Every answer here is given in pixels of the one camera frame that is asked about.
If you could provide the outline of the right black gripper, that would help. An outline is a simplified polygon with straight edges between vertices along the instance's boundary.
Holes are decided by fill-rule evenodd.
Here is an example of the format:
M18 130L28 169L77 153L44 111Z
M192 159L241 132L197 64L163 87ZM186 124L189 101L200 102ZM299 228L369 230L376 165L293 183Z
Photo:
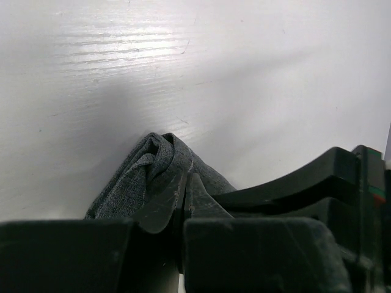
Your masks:
M340 249L353 292L390 292L390 167L381 152L332 147L270 182L213 197L235 215L280 215L324 198L327 227Z

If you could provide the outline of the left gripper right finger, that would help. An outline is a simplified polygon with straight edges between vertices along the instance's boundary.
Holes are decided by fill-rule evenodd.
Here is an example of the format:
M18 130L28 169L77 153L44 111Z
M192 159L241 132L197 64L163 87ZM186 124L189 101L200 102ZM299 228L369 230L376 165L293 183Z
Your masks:
M350 292L327 227L305 217L235 219L189 180L192 217L183 228L187 292Z

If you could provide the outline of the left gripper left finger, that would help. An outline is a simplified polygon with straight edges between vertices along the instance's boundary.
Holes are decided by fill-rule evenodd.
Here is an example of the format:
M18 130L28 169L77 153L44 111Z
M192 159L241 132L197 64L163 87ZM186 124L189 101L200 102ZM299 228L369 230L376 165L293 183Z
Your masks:
M1 223L1 291L177 292L185 188L128 218Z

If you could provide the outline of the grey cloth napkin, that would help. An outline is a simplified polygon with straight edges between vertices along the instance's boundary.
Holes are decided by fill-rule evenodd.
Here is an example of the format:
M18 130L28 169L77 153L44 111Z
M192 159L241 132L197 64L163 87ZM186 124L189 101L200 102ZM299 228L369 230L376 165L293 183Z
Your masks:
M173 178L197 173L210 195L236 189L172 133L147 134L130 152L86 212L86 219L130 217Z

